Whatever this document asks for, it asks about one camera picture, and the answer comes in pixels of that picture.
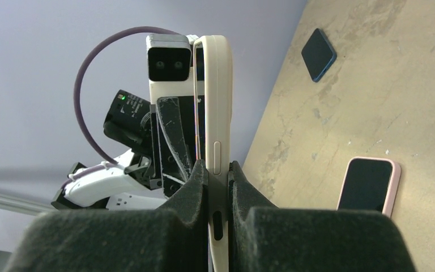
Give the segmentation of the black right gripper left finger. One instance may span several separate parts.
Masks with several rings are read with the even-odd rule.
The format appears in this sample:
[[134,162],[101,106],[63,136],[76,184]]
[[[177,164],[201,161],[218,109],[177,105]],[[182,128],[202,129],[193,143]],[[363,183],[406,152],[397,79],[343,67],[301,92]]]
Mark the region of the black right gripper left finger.
[[6,271],[207,271],[207,170],[154,210],[40,214]]

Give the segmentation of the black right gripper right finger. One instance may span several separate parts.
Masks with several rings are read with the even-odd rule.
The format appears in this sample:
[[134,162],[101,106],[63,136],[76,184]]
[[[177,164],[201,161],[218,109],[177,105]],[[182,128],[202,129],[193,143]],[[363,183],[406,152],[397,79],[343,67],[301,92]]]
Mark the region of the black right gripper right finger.
[[230,271],[415,271],[390,218],[372,211],[282,209],[229,165]]

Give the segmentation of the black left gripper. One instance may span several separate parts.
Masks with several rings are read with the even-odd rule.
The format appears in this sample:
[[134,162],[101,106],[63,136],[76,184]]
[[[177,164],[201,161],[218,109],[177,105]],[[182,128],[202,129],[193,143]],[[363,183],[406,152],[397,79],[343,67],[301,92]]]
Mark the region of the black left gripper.
[[125,123],[125,141],[133,157],[124,170],[147,189],[163,189],[174,195],[189,179],[195,159],[194,113],[180,105],[178,97],[161,97],[156,112],[144,105],[130,113]]

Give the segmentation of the beige phone case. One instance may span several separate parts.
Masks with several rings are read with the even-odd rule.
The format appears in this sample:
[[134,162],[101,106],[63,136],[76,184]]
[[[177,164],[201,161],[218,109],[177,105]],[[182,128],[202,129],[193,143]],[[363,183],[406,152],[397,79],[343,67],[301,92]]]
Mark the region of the beige phone case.
[[226,37],[202,36],[193,53],[203,50],[204,81],[194,95],[204,93],[204,147],[208,173],[208,231],[214,271],[229,271],[228,173],[233,94],[233,57]]

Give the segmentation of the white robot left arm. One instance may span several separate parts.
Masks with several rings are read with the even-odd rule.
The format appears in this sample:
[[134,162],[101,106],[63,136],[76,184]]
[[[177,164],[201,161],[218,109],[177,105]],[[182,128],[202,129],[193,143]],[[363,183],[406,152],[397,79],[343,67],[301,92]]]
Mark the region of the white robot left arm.
[[52,200],[64,209],[151,209],[189,179],[194,163],[194,98],[190,92],[149,102],[124,90],[113,98],[104,134],[127,147],[113,162],[76,163]]

